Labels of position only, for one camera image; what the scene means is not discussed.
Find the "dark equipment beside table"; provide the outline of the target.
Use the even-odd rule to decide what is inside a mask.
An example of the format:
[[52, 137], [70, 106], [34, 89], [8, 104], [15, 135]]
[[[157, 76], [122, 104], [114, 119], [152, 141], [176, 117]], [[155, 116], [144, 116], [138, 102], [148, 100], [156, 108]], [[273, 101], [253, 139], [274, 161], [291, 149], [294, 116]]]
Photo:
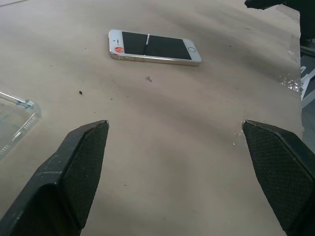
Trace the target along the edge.
[[[315, 60], [315, 0], [299, 0], [300, 11], [300, 52]], [[315, 81], [315, 66], [302, 77], [302, 108], [305, 108], [315, 100], [315, 85], [312, 91], [307, 93], [311, 81]]]

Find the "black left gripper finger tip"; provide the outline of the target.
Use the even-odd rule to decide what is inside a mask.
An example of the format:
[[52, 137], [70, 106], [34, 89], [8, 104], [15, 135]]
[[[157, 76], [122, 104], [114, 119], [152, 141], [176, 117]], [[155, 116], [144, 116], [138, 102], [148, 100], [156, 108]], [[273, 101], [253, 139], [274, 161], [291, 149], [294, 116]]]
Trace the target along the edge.
[[284, 2], [285, 0], [245, 0], [244, 4], [247, 8], [264, 10]]

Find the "clear plastic phone case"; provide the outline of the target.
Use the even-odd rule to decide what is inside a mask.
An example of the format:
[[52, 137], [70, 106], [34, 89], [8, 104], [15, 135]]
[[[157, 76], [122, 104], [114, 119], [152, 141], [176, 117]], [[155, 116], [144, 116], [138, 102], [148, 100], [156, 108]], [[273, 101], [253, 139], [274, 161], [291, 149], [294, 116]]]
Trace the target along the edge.
[[0, 161], [40, 118], [36, 103], [0, 91]]

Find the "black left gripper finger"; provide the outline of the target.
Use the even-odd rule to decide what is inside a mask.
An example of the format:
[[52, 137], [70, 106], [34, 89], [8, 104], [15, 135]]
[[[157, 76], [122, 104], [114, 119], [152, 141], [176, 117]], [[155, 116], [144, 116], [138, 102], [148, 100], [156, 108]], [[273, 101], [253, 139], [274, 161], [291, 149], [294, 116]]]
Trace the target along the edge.
[[287, 236], [315, 236], [315, 153], [294, 133], [246, 120], [256, 178]]
[[107, 120], [67, 134], [0, 220], [0, 236], [80, 236], [99, 184]]

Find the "white and gold smartphone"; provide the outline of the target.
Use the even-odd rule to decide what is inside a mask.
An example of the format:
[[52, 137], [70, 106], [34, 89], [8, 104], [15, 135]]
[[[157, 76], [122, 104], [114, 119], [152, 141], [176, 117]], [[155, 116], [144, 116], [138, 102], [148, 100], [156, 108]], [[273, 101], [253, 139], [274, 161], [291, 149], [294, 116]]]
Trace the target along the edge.
[[109, 54], [117, 60], [198, 66], [202, 59], [189, 39], [112, 29]]

